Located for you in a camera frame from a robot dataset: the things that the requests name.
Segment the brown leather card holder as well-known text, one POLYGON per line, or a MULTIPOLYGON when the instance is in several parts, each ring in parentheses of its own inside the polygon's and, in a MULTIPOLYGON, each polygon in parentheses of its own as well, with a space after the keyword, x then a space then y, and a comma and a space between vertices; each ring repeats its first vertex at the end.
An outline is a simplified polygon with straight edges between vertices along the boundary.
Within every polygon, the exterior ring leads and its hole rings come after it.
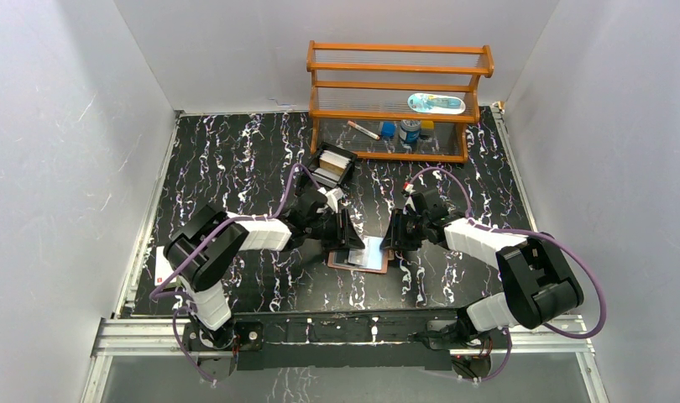
POLYGON ((380 247, 382 240, 381 237, 364 237, 363 249, 330 252, 327 258, 327 266, 337 270, 386 274, 390 257, 388 251, 380 247))

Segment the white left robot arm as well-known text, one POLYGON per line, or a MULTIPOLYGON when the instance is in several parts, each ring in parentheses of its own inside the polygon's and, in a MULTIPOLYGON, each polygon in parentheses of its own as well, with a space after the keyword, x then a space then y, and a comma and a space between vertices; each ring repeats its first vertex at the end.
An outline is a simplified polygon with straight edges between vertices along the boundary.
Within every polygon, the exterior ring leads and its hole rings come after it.
POLYGON ((364 241, 349 212, 328 195, 311 191, 273 217, 252 217, 203 207, 164 246, 163 256, 191 298, 192 315, 203 326, 202 338, 212 348, 231 345, 235 328, 222 278, 240 252, 298 249, 318 241, 326 252, 362 250, 364 241))

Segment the grey card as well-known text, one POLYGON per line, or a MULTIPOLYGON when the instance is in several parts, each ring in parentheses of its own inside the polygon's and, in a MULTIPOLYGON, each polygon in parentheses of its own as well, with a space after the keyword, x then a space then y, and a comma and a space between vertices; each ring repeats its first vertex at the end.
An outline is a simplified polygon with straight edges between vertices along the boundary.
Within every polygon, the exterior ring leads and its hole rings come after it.
POLYGON ((384 266, 384 251, 380 248, 382 238, 363 237, 363 249, 351 249, 346 262, 351 266, 372 271, 381 271, 384 266))

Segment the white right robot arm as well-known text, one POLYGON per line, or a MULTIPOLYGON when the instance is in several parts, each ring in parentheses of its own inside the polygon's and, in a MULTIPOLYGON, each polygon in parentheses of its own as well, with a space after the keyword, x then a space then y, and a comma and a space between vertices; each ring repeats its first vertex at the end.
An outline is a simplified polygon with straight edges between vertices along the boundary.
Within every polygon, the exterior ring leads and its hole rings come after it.
POLYGON ((502 291, 467 306, 459 316, 458 340, 469 348, 479 347, 490 330, 533 329, 583 303, 583 290, 563 252, 541 234, 489 231, 445 207, 406 208, 392 212, 380 247, 415 251, 424 241, 467 254, 500 273, 502 291))

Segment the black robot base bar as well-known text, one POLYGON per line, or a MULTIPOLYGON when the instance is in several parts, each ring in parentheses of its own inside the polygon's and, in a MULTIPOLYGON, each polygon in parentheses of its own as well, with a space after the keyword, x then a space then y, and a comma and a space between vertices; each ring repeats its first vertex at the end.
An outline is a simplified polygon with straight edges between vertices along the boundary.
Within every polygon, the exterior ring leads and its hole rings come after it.
POLYGON ((204 369, 227 359, 240 371, 420 367, 483 376, 508 345, 500 330, 475 330, 456 307, 243 312, 217 331, 192 318, 180 338, 204 369))

